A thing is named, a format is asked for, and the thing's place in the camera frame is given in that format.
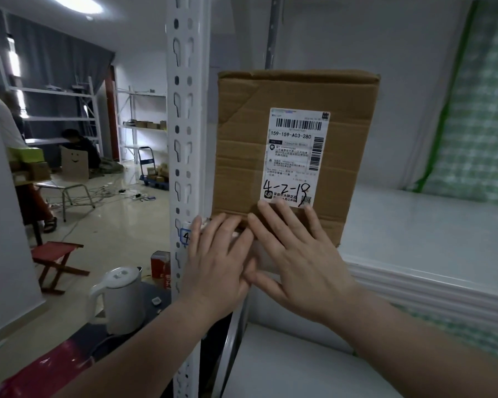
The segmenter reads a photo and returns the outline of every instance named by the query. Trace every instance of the hand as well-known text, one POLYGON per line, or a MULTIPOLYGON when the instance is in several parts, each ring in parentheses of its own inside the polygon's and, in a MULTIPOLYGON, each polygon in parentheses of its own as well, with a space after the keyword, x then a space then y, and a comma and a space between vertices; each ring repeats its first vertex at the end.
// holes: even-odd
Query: hand
POLYGON ((347 302, 361 287, 349 274, 311 206, 304 206, 311 234, 282 198, 277 200, 277 207, 285 223, 267 202, 258 202, 258 209, 279 240, 256 215, 250 213, 247 218, 277 266, 282 283, 261 271, 248 270, 244 276, 288 310, 327 325, 346 311, 347 302))
POLYGON ((245 267, 256 268, 256 259, 246 260, 254 236, 250 229, 229 246, 240 216, 222 213, 201 234, 201 218, 192 222, 188 263, 181 294, 183 302, 197 305, 211 325, 231 313, 245 299, 250 285, 241 276, 245 267))

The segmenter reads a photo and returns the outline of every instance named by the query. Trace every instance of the white shirt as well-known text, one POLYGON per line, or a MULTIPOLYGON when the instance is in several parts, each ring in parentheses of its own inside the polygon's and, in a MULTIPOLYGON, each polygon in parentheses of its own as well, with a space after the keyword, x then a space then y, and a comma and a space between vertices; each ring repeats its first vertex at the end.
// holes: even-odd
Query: white shirt
MULTIPOLYGON (((2 142, 7 148, 26 148, 26 143, 20 135, 20 131, 15 124, 13 115, 9 111, 6 104, 0 100, 0 135, 2 137, 2 142)), ((7 151, 7 156, 9 160, 12 159, 11 153, 7 151)))

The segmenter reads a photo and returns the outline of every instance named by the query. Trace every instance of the shipping label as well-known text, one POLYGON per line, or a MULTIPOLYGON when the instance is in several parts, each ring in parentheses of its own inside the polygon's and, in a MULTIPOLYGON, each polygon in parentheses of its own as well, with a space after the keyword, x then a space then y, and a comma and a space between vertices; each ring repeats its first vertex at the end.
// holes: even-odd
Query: shipping label
POLYGON ((330 113, 271 108, 260 199, 313 205, 330 113))

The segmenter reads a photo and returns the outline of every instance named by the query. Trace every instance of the white kettle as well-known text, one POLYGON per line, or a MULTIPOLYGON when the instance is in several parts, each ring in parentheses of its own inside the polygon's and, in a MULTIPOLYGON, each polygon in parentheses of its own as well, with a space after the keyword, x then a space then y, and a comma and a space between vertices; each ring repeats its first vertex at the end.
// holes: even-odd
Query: white kettle
POLYGON ((92 324, 106 324, 107 334, 125 335, 138 329, 146 318, 139 269, 120 267, 106 273, 90 290, 87 315, 92 324), (105 318, 95 316, 100 294, 105 318))

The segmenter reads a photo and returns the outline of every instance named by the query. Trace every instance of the left hand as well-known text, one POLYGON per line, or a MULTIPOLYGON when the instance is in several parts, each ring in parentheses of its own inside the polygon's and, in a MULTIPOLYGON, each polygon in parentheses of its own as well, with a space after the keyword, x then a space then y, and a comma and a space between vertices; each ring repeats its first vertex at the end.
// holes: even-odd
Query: left hand
POLYGON ((192 222, 179 299, 198 306, 211 325, 236 309, 249 291, 249 283, 242 277, 245 268, 256 269, 256 258, 248 258, 253 233, 248 228, 234 242, 232 233, 241 221, 240 216, 216 216, 201 234, 201 218, 192 222))

